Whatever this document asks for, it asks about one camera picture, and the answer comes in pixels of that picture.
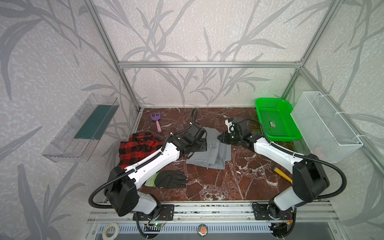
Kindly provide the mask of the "grey long sleeve shirt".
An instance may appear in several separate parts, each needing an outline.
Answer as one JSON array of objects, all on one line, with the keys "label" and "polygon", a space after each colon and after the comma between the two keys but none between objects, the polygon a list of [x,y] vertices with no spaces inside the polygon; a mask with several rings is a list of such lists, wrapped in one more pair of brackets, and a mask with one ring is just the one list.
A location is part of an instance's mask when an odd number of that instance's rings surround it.
[{"label": "grey long sleeve shirt", "polygon": [[224,170],[226,162],[232,159],[231,146],[221,143],[218,139],[219,131],[205,128],[207,131],[207,150],[195,152],[186,160],[187,165],[194,165],[208,169]]}]

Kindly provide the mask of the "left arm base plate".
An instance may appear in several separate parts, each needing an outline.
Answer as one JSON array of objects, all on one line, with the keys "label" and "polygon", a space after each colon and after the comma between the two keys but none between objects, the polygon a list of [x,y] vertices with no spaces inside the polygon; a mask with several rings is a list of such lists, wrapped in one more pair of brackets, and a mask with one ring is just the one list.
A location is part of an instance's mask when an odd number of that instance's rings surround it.
[{"label": "left arm base plate", "polygon": [[135,212],[133,220],[136,221],[172,221],[175,213],[175,205],[161,204],[160,207],[156,207],[155,210],[146,215],[142,212]]}]

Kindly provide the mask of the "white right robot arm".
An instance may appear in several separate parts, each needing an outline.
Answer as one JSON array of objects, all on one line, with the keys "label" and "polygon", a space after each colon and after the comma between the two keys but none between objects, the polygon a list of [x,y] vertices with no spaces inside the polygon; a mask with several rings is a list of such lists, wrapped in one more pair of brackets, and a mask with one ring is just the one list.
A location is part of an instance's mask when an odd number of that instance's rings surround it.
[{"label": "white right robot arm", "polygon": [[[341,194],[347,187],[347,177],[337,166],[319,160],[315,155],[303,155],[286,149],[271,141],[263,125],[262,133],[249,129],[249,119],[227,119],[227,130],[219,135],[220,142],[242,146],[274,161],[292,175],[292,185],[271,199],[266,207],[271,219],[279,220],[282,214],[295,207],[301,207],[314,200],[328,199]],[[340,187],[330,194],[323,192],[330,186],[325,167],[336,171],[341,177]]]}]

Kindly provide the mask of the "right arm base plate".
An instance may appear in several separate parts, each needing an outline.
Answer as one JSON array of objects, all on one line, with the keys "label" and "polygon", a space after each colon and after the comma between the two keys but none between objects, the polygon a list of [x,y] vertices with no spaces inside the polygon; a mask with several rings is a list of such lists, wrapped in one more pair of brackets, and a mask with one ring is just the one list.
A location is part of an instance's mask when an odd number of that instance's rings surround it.
[{"label": "right arm base plate", "polygon": [[295,211],[289,208],[280,210],[274,203],[252,203],[255,220],[291,222]]}]

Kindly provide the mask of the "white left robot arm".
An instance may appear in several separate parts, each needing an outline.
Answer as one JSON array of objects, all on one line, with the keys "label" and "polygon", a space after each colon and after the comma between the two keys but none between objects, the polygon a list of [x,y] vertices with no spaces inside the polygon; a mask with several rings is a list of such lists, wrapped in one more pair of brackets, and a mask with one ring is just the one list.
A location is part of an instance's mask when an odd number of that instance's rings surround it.
[{"label": "white left robot arm", "polygon": [[204,151],[207,143],[203,136],[207,131],[196,121],[198,110],[192,110],[189,126],[166,137],[160,149],[124,169],[114,168],[108,181],[91,193],[89,205],[97,209],[114,209],[120,217],[142,213],[151,219],[157,218],[161,214],[161,203],[139,189],[151,177],[158,176],[168,164],[185,155]]}]

